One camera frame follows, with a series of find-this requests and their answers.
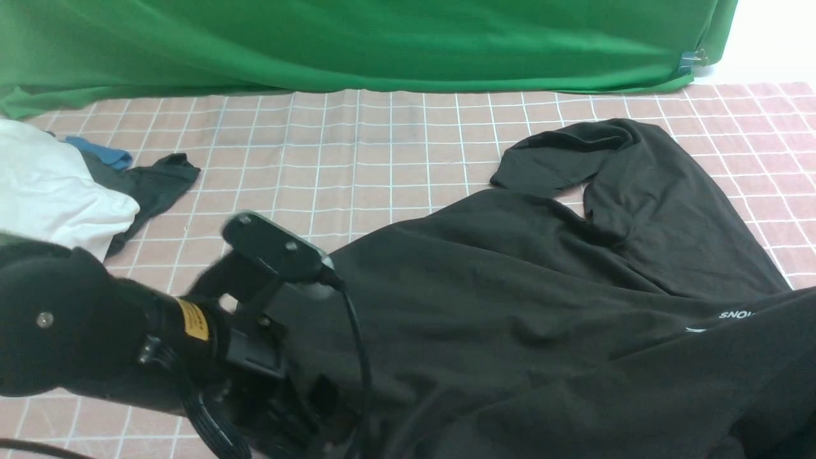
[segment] black t-shirt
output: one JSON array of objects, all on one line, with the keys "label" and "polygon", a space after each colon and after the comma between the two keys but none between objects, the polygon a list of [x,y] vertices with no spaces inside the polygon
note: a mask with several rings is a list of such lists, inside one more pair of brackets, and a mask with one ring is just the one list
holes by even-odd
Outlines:
[{"label": "black t-shirt", "polygon": [[[586,180],[585,219],[553,197]],[[544,132],[492,183],[332,255],[372,359],[372,457],[800,457],[816,291],[666,132]],[[274,309],[299,370],[359,395],[340,299]]]}]

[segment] cable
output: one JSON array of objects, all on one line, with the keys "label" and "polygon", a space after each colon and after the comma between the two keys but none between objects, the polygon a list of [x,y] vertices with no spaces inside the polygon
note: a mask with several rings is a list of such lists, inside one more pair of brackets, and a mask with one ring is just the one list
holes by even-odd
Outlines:
[{"label": "cable", "polygon": [[250,459],[252,453],[241,433],[227,421],[216,406],[198,390],[187,373],[184,362],[174,350],[162,347],[155,362],[175,378],[184,412],[198,436],[219,459]]},{"label": "cable", "polygon": [[362,407],[360,413],[360,423],[357,426],[357,433],[355,435],[352,445],[346,452],[344,459],[353,459],[360,452],[360,457],[365,459],[368,457],[369,451],[369,432],[370,432],[370,413],[371,413],[371,361],[368,358],[368,352],[362,342],[362,334],[360,333],[360,320],[357,318],[357,310],[354,308],[354,302],[351,295],[348,293],[348,288],[342,281],[339,283],[338,291],[343,294],[343,299],[346,304],[346,311],[348,312],[348,321],[352,326],[352,335],[354,337],[354,345],[357,347],[357,359],[360,361],[360,379],[362,380]]},{"label": "cable", "polygon": [[51,446],[50,444],[28,442],[17,439],[0,439],[0,449],[11,449],[23,452],[42,454],[43,456],[57,457],[58,459],[93,459],[78,452]]}]

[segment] pink grid mat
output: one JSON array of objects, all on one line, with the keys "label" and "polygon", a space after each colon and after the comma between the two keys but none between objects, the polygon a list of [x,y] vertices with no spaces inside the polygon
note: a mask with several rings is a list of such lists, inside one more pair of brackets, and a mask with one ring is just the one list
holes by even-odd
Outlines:
[{"label": "pink grid mat", "polygon": [[[816,93],[804,83],[691,86],[660,96],[343,91],[110,100],[30,122],[127,149],[137,164],[180,150],[204,168],[193,192],[109,261],[117,275],[180,293],[223,252],[218,229],[236,210],[255,209],[333,250],[486,188],[503,150],[531,133],[615,117],[671,133],[788,282],[816,286]],[[579,189],[561,199],[583,211]],[[0,399],[0,413],[0,437],[94,457],[211,457],[186,421],[65,392]]]}]

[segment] sleeve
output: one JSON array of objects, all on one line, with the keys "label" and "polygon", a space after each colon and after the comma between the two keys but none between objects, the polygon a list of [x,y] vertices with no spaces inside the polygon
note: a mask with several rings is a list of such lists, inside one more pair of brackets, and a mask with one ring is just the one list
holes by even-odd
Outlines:
[{"label": "sleeve", "polygon": [[613,119],[544,132],[511,147],[491,183],[552,198],[585,180],[596,243],[665,292],[734,300],[790,290],[716,182],[660,127]]}]

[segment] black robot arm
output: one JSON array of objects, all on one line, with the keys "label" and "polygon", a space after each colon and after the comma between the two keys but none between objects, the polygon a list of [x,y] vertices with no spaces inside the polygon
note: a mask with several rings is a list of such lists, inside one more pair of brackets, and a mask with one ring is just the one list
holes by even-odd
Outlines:
[{"label": "black robot arm", "polygon": [[[222,459],[248,459],[250,446],[276,458],[365,456],[370,368],[329,257],[254,212],[222,235],[231,250],[180,298],[113,278],[82,249],[3,235],[0,395],[63,387],[183,415]],[[317,299],[344,295],[362,400],[348,403],[325,377],[291,377],[287,330],[264,313],[285,284]],[[224,295],[238,300],[235,313],[220,307]]]}]

